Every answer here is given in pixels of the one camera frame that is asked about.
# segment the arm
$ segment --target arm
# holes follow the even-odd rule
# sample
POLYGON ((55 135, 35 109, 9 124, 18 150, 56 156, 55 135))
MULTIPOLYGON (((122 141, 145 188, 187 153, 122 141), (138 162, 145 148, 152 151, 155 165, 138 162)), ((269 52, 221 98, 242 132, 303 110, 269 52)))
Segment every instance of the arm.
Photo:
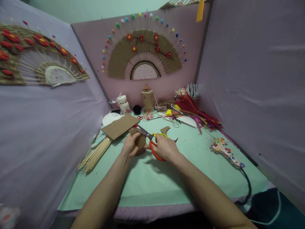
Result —
POLYGON ((100 229, 106 224, 117 206, 130 160, 138 153, 135 140, 139 136, 140 133, 135 133, 126 138, 121 153, 86 201, 71 229, 100 229))
POLYGON ((160 135, 156 138, 156 154, 177 168, 200 209, 216 228, 256 228, 212 180, 179 152, 173 140, 160 135))

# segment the hand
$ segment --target hand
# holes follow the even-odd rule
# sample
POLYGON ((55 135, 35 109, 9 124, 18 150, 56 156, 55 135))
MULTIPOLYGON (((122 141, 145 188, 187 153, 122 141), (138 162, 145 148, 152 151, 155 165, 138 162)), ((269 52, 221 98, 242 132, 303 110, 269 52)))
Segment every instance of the hand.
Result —
MULTIPOLYGON (((156 154, 166 161, 170 161, 175 155, 180 154, 174 140, 163 137, 160 134, 156 135, 157 147, 153 146, 156 154)), ((150 149, 150 145, 146 145, 145 149, 150 149)))
POLYGON ((133 157, 137 154, 142 154, 146 149, 143 148, 139 150, 139 148, 135 144, 136 139, 140 137, 140 135, 141 135, 140 132, 135 133, 133 136, 131 136, 131 134, 128 135, 124 142, 121 153, 130 157, 133 157))

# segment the black cable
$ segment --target black cable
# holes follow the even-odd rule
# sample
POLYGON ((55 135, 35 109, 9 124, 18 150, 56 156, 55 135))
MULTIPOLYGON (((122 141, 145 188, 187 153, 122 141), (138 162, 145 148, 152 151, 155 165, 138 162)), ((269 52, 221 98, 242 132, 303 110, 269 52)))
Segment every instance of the black cable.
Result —
POLYGON ((251 194, 252 194, 252 187, 251 187, 250 180, 249 180, 247 174, 245 173, 245 171, 242 169, 242 167, 241 167, 241 172, 244 174, 245 178, 247 179, 248 187, 249 187, 249 193, 248 193, 246 199, 245 199, 243 202, 241 202, 241 201, 236 201, 235 203, 238 204, 238 205, 240 205, 240 206, 243 206, 243 205, 245 205, 245 204, 248 202, 248 200, 249 200, 249 198, 250 198, 250 196, 251 196, 251 194))

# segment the white plastic lid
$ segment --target white plastic lid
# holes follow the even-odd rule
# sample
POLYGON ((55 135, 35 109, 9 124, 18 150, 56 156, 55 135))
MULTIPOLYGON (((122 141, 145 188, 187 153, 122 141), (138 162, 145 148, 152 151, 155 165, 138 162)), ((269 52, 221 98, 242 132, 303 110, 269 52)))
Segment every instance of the white plastic lid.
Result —
POLYGON ((126 97, 126 95, 121 95, 121 96, 119 96, 119 97, 118 97, 118 102, 119 102, 119 103, 125 103, 125 102, 127 102, 127 97, 126 97))

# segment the red scissor handle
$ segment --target red scissor handle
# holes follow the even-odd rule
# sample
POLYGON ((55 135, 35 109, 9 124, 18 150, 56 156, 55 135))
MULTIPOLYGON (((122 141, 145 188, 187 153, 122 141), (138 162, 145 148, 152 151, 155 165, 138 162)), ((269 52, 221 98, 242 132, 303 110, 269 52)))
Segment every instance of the red scissor handle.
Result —
POLYGON ((152 140, 150 140, 149 145, 150 145, 150 149, 152 150, 152 153, 155 156, 155 158, 157 158, 159 161, 165 161, 162 158, 158 157, 158 155, 156 154, 155 150, 153 149, 153 145, 156 146, 156 147, 158 145, 156 143, 154 143, 152 140))

